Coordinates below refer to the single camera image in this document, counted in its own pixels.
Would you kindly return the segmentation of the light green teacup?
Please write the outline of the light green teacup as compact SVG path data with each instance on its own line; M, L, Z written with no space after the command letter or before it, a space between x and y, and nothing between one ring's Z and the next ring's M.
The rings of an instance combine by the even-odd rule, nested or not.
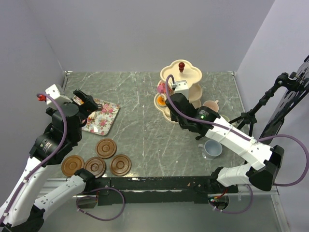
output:
M220 115L226 122L228 122L229 124L231 124L231 120L229 117L225 116L225 115Z

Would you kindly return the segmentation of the light blue mug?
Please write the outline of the light blue mug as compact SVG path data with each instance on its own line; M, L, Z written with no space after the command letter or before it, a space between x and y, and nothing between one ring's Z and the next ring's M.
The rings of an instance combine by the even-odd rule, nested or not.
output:
M215 140L207 140L203 144L199 144L198 148L202 151L202 157L206 160L213 160L221 155L223 147Z

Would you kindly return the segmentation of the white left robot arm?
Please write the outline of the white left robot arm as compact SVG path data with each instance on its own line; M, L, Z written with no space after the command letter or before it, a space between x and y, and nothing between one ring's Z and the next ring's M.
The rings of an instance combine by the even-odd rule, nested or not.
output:
M38 197L52 170L81 141L88 116L98 109L92 96L79 89L74 95L83 101L81 105L57 88L37 94L38 100L49 106L46 113L52 122L36 139L20 179L0 208L0 226L4 232L37 232L47 217L72 196L95 190L95 176L81 168L65 184Z

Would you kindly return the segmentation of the brown wooden coaster upper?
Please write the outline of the brown wooden coaster upper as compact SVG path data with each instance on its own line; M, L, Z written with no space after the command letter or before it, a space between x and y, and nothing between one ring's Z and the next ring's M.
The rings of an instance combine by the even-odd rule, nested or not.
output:
M98 157L108 159L117 151L117 145L112 139L102 139L96 144L95 152Z

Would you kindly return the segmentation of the orange toy tart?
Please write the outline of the orange toy tart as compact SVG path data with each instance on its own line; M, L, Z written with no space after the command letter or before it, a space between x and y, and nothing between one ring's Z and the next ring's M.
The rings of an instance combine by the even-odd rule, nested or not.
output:
M162 96L158 96L157 99L156 99L156 102L159 106L161 107L164 107L166 106L166 103L165 103L165 98L162 97Z

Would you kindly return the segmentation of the brown wooden coaster far left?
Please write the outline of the brown wooden coaster far left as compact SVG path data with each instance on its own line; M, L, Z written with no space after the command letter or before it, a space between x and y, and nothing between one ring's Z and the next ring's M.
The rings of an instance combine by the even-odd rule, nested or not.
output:
M61 170L66 177L71 177L77 170L83 167L84 159L78 155L71 155L63 160Z

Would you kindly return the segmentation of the black tripod stand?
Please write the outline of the black tripod stand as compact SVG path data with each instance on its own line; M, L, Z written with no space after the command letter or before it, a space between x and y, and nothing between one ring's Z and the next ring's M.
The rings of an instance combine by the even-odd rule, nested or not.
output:
M292 72L288 74L286 72L279 75L274 85L265 92L263 97L258 101L256 106L253 109L245 113L241 113L241 115L233 120L230 120L229 123L233 124L239 122L240 124L237 126L237 129L242 129L245 125L249 125L249 136L253 135L253 127L254 124L257 123L256 113L261 109L262 106L265 106L270 98L274 97L276 91L281 88L285 87L287 89L287 93L293 92L295 90L296 85L296 72Z

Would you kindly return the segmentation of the brown wooden coaster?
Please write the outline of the brown wooden coaster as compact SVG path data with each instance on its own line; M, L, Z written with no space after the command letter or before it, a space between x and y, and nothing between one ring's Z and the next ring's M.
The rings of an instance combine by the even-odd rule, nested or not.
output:
M116 155L110 164L111 173L115 176L124 176L129 173L131 166L131 159L127 155Z
M106 163L100 157L92 157L85 162L84 169L92 173L95 178L99 178L103 176L106 170Z
M71 155L63 160L61 170L66 177L71 177L77 170L83 167L84 159L78 155Z
M96 144L95 152L98 157L108 159L117 151L117 145L112 139L102 139Z

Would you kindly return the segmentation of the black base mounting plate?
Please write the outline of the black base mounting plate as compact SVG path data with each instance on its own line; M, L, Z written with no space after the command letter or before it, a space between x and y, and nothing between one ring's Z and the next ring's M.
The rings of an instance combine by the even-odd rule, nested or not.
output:
M86 185L84 193L96 195L98 205L114 203L208 203L211 195L238 193L237 186L224 187L210 176L101 177Z

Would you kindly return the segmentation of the brown wooden coaster right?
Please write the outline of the brown wooden coaster right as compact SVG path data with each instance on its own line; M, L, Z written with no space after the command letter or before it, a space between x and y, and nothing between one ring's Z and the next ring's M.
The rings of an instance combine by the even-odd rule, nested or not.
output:
M129 173L131 166L131 159L127 155L116 155L110 164L111 173L115 176L124 176Z

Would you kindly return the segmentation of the cream three-tier cake stand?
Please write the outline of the cream three-tier cake stand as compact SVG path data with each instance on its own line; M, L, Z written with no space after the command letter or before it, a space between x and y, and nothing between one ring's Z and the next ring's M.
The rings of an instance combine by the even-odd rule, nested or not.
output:
M186 81L188 83L189 87L189 102L195 107L199 108L201 106L201 97L202 97L202 88L199 85L199 82L202 79L202 72L199 68L193 66L191 62L184 60L184 59L179 59L173 61L170 65L164 67L160 71L160 81L158 82L157 86L160 83L166 84L166 78L169 75L173 75L173 79L169 79L168 82L168 90L169 94L173 94L172 90L172 81ZM170 118L170 110L167 108L167 106L161 107L157 104L156 99L158 96L162 96L167 99L166 93L165 94L160 94L157 92L157 94L154 97L154 106L155 108L160 111L165 118L166 121L169 123L174 123L171 121Z

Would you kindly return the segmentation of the pink teacup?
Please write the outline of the pink teacup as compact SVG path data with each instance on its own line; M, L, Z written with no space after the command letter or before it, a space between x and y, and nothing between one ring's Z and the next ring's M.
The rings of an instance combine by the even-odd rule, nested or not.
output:
M219 112L218 100L215 101L205 101L202 106L208 107L215 112Z

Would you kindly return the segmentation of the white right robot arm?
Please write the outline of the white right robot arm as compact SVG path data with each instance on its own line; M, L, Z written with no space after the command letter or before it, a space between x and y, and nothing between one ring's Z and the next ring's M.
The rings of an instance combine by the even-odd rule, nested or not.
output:
M198 133L197 139L207 137L219 142L246 161L237 167L217 168L212 174L213 191L219 193L229 186L241 184L251 184L262 191L272 189L283 160L282 147L271 147L257 141L208 107L196 109L181 93L168 96L165 103L171 119L181 128Z

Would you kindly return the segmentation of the pink toy cake slice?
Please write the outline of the pink toy cake slice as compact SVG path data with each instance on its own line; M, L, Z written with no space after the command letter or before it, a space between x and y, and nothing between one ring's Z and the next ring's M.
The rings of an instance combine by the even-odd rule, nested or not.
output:
M160 83L157 86L157 92L160 93L160 94L165 94L166 93L166 87L165 87L164 83Z

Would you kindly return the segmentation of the floral serving tray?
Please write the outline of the floral serving tray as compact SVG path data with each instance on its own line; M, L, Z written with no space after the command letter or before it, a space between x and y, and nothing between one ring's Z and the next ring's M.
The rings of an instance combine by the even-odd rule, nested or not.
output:
M98 105L98 111L93 112L87 118L87 123L82 127L82 130L106 136L116 119L120 105L97 98L94 98L94 101Z

